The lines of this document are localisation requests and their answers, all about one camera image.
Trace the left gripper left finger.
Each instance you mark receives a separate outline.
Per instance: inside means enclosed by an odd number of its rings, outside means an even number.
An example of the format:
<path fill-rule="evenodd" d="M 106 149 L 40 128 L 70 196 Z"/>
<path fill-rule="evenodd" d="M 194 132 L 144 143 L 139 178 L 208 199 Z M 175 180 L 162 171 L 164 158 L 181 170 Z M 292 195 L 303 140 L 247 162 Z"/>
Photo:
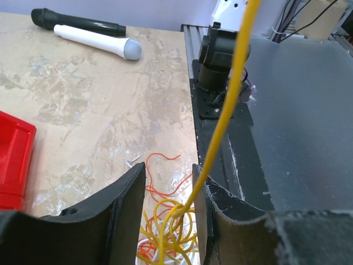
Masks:
<path fill-rule="evenodd" d="M 146 166 L 58 216 L 1 212 L 1 264 L 135 264 Z"/>

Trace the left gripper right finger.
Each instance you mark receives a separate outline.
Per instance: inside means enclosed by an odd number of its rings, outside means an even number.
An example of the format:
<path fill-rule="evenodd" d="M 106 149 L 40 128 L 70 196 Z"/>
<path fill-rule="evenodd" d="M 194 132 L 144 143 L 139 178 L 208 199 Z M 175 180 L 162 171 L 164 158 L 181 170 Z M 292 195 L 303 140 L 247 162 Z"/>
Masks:
<path fill-rule="evenodd" d="M 202 264 L 351 264 L 352 211 L 257 208 L 217 166 L 195 199 Z"/>

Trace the red three-compartment bin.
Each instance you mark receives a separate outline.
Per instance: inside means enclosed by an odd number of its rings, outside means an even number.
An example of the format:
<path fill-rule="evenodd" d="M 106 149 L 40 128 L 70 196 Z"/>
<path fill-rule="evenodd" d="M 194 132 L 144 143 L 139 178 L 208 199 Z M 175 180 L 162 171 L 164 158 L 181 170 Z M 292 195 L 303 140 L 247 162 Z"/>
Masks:
<path fill-rule="evenodd" d="M 24 209 L 36 127 L 1 112 L 1 209 Z"/>

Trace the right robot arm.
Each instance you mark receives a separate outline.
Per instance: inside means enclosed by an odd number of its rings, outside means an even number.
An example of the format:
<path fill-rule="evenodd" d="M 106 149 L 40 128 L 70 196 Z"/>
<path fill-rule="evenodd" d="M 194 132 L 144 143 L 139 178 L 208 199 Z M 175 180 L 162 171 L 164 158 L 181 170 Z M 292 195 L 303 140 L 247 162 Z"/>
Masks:
<path fill-rule="evenodd" d="M 197 81 L 208 92 L 224 91 L 232 67 L 233 49 L 248 1 L 217 1 L 207 34 L 201 41 Z"/>

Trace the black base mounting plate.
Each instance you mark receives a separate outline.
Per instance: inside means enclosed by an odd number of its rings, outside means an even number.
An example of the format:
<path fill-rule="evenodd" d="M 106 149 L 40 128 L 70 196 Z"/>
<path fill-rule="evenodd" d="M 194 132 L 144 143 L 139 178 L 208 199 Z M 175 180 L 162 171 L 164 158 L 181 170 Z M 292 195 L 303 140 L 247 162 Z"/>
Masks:
<path fill-rule="evenodd" d="M 208 175 L 222 188 L 263 211 L 274 209 L 251 132 L 246 103 L 230 104 L 224 91 L 208 92 L 197 81 L 201 65 L 191 63 L 190 92 L 199 164 L 211 159 Z"/>

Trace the white microphone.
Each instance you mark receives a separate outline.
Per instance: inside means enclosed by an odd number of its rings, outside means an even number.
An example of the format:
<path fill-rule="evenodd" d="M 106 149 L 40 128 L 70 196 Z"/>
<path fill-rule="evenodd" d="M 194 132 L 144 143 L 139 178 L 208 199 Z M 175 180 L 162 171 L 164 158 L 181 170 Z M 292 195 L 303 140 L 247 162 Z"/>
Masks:
<path fill-rule="evenodd" d="M 137 61 L 142 55 L 141 44 L 130 38 L 115 38 L 68 25 L 55 25 L 54 33 L 64 39 L 117 54 L 125 60 Z"/>

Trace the black microphone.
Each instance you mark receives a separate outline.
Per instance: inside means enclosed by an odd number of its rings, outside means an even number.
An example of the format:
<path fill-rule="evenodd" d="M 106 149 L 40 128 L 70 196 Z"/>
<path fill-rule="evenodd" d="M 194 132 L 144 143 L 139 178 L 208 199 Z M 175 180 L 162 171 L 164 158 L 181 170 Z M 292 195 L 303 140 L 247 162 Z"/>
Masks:
<path fill-rule="evenodd" d="M 123 25 L 60 14 L 47 8 L 33 9 L 31 11 L 31 19 L 35 25 L 52 31 L 54 30 L 55 25 L 67 25 L 107 36 L 126 36 L 126 27 Z"/>

